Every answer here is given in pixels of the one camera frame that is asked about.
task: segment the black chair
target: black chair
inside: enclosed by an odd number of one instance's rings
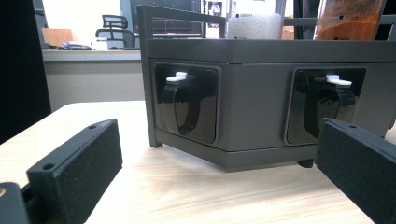
[[[102,15],[103,29],[98,29],[96,37],[107,39],[109,49],[134,48],[134,33],[127,30],[128,21],[123,16]]]

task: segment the black device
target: black device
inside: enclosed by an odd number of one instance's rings
[[[84,223],[122,167],[116,119],[88,126],[28,171],[0,183],[0,223]]]
[[[33,1],[0,3],[0,144],[51,112],[36,15]]]
[[[310,167],[323,118],[378,136],[394,123],[396,41],[224,39],[222,17],[137,12],[152,147],[164,143],[227,170]],[[217,23],[220,39],[157,39],[155,18]]]

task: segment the light wood tabletop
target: light wood tabletop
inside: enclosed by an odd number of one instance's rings
[[[62,107],[0,146],[0,182],[26,170],[85,127],[118,119],[122,169],[87,223],[372,223],[318,168],[227,173],[175,148],[149,146],[145,103]],[[387,139],[396,143],[396,129]]]

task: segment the white latch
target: white latch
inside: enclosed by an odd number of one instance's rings
[[[326,75],[327,82],[335,84],[335,85],[340,85],[340,86],[350,86],[352,85],[351,81],[346,81],[343,79],[340,79],[340,76],[338,75]]]
[[[174,77],[167,77],[166,81],[168,82],[179,82],[181,80],[185,80],[187,77],[186,72],[176,72]]]

